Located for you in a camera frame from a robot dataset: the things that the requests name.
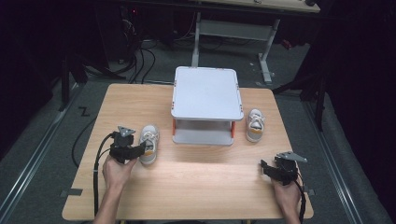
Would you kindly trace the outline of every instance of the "gray carpet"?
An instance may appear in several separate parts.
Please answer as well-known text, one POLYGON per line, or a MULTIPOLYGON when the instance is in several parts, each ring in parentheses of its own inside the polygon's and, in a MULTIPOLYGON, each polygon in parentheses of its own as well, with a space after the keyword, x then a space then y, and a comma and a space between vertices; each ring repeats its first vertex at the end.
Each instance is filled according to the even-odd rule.
MULTIPOLYGON (((222 45, 204 43, 201 50, 200 66, 227 67, 237 72, 240 87, 273 89, 291 81, 297 69, 309 50, 309 46, 296 47, 286 50, 282 46, 273 45, 268 64, 274 72, 272 85, 264 85, 257 52, 262 43, 244 42, 243 47, 235 44, 222 45)), ((152 46, 150 50, 155 55, 155 64, 146 77, 147 82, 172 82, 175 69, 178 66, 191 64, 191 48, 189 42, 183 42, 173 48, 162 44, 148 42, 144 47, 152 46)), ((142 74, 149 70, 153 58, 144 52, 145 66, 142 74)), ((138 57, 139 65, 143 62, 138 57)), ((111 64, 112 69, 122 65, 111 64)), ((124 75, 131 76, 133 71, 124 75)), ((62 210, 66 198, 61 192, 72 185, 77 167, 72 161, 71 151, 78 135, 98 114, 106 88, 115 81, 105 77, 90 76, 88 83, 81 87, 81 93, 70 105, 67 113, 53 135, 49 149, 42 162, 39 163, 33 179, 22 194, 7 223, 73 223, 62 218, 62 210)), ((61 106, 60 84, 53 90, 53 99, 45 105, 31 120, 31 123, 21 135, 14 147, 0 163, 1 188, 0 202, 4 202, 12 190, 23 168, 34 154, 41 138, 52 121, 59 115, 61 106)), ((315 126, 300 102, 297 91, 286 91, 276 96, 282 119, 290 138, 293 150, 308 158, 307 164, 299 164, 305 184, 315 192, 310 196, 315 214, 304 223, 350 223, 339 192, 334 185, 325 156, 322 153, 315 126)), ((376 198, 359 163, 356 161, 342 129, 332 110, 332 104, 326 98, 326 109, 323 116, 323 134, 330 146, 340 172, 343 175, 350 194, 359 210, 363 223, 391 223, 388 214, 376 198)), ((92 125, 82 133, 76 144, 75 156, 77 162, 82 157, 88 142, 92 125)), ((240 220, 212 220, 209 223, 240 223, 240 220)), ((164 223, 164 221, 150 221, 149 223, 164 223)), ((256 223, 284 223, 284 220, 257 220, 256 223)))

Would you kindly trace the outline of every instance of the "white platform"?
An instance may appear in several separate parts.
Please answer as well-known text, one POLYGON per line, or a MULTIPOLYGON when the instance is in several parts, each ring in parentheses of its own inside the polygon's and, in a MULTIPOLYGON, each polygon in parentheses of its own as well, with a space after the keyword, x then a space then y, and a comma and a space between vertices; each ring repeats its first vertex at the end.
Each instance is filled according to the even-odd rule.
POLYGON ((178 67, 172 116, 176 143, 231 145, 233 122, 244 117, 235 71, 178 67))

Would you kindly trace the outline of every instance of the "shoe lace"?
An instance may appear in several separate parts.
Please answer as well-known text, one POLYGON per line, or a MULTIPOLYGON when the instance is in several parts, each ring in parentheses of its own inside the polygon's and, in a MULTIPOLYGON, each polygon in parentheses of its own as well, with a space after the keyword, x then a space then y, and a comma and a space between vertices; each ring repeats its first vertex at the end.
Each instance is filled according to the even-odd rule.
POLYGON ((158 140, 158 134, 157 133, 152 133, 152 132, 146 132, 143 135, 143 140, 150 140, 150 141, 154 141, 154 140, 158 140))
POLYGON ((250 123, 259 122, 260 125, 264 125, 264 118, 260 117, 259 115, 254 114, 250 117, 251 117, 250 123))

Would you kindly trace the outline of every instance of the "wrist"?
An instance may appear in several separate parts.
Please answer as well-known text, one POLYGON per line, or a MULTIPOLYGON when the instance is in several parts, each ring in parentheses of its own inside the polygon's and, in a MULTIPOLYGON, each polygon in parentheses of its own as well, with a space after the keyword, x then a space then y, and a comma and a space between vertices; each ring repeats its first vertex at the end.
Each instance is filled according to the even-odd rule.
POLYGON ((123 191, 123 186, 112 185, 107 188, 106 193, 111 194, 112 196, 118 196, 122 194, 122 191, 123 191))
POLYGON ((296 209, 283 210, 283 216, 288 224, 300 223, 299 214, 296 209))

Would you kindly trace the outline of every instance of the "sneaker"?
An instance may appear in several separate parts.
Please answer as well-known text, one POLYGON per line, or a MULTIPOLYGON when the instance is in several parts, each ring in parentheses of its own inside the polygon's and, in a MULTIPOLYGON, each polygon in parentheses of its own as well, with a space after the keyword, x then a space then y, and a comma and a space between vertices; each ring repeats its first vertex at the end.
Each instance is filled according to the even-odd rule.
POLYGON ((146 142, 145 154, 139 157, 139 160, 145 164, 150 165, 154 163, 157 158, 158 140, 160 139, 160 132, 158 128, 153 125, 147 125, 140 133, 139 145, 146 142))
POLYGON ((264 120, 262 112, 258 109, 252 109, 247 114, 247 140, 250 142, 259 142, 262 139, 264 131, 264 120))

